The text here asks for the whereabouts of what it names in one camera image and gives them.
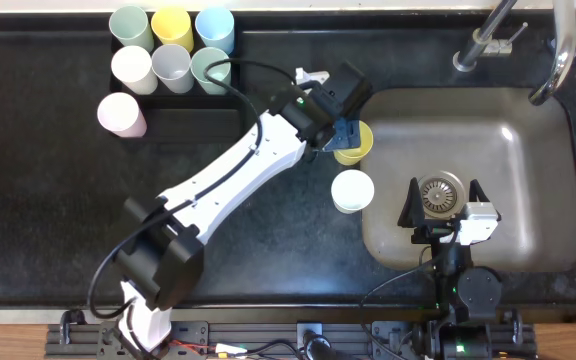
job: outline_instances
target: cup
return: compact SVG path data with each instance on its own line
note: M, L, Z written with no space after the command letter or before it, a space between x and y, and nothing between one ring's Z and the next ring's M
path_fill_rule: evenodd
M370 204L375 196L375 185L366 173L346 170L335 177L330 192L337 210L352 214Z
M194 41L192 39L192 28L190 15L179 6L165 7L157 10L152 16L152 31L163 44L177 44L192 51Z
M144 48L126 46L115 53L110 63L113 75L135 94L152 94L157 77L152 71L152 59Z
M335 159L341 165L355 165L372 149L374 142L372 130L363 121L359 121L359 138L361 139L361 145L358 148L334 151Z
M124 46L140 46L148 52L155 47L148 15L137 6L124 6L112 13L108 27Z
M177 94L188 92L195 83L190 73L190 54L183 46L169 44L157 48L152 54L152 70Z
M137 100L126 93L112 93L101 100L97 119L106 130L120 137L142 137L146 133L146 120Z
M195 53L190 62L190 71L192 71L192 76L197 79L199 85L201 85L206 93L210 95L223 95L227 90L206 79L204 76L204 70L208 65L224 59L228 59L228 55L226 55L223 50L217 48L203 48ZM230 64L226 63L215 66L208 71L208 75L215 78L215 80L230 85Z
M195 19L195 28L206 46L221 49L226 54L235 49L235 18L228 9L202 10Z

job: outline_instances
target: black tray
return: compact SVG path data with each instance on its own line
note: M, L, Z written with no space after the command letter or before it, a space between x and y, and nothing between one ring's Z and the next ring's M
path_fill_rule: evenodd
M205 47L194 28L195 17L195 14L191 14L195 42L191 57ZM231 58L239 56L238 35L240 34L235 34L235 50L229 55ZM154 52L162 44L154 33L153 37ZM123 45L113 37L110 47L114 54ZM231 85L239 88L239 66L232 64L230 71ZM232 143L239 140L244 133L245 109L241 100L231 94L208 95L197 81L185 94L175 94L158 81L155 92L150 95L137 95L111 73L110 92L132 95L148 124L148 130L143 137L120 138L110 133L123 141L167 144Z

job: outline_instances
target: blue cup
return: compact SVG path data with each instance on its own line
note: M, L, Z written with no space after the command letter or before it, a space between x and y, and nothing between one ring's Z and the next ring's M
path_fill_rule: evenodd
M202 10L195 20L195 28L207 47L223 50L226 54L235 49L235 18L223 7Z

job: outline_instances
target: white cup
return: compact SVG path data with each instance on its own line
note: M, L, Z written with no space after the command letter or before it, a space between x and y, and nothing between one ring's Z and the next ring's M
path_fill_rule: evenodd
M223 95L227 92L221 86L212 83L204 76L204 70L208 65L219 60L228 59L228 55L217 48L203 48L195 53L190 62L190 71L192 76L197 79L199 85L210 95ZM208 75L212 76L215 80L219 80L230 85L230 63L215 66L208 71Z
M152 71L150 54L139 46L126 46L115 53L110 63L113 75L135 94L152 94L157 76Z
M177 94L188 92L195 83L190 73L190 54L181 45L157 48L152 54L152 70L170 91Z
M142 137L147 129L137 100L126 93L112 93L101 100L97 119L106 130L120 137Z
M124 6L112 13L108 27L124 46L140 46L148 52L155 47L148 15L137 6Z
M224 7L202 10L195 20L195 28L206 46L223 50L226 54L235 49L235 18Z
M346 170L335 177L330 192L337 210L352 214L370 204L375 195L375 185L366 173Z

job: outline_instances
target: white wall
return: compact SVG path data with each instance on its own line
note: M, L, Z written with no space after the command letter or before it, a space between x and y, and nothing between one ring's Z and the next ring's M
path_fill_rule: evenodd
M153 10L182 5L194 11L223 5L234 10L491 9L499 0L0 0L0 12L106 12L122 5ZM519 0L515 9L552 8L551 0Z

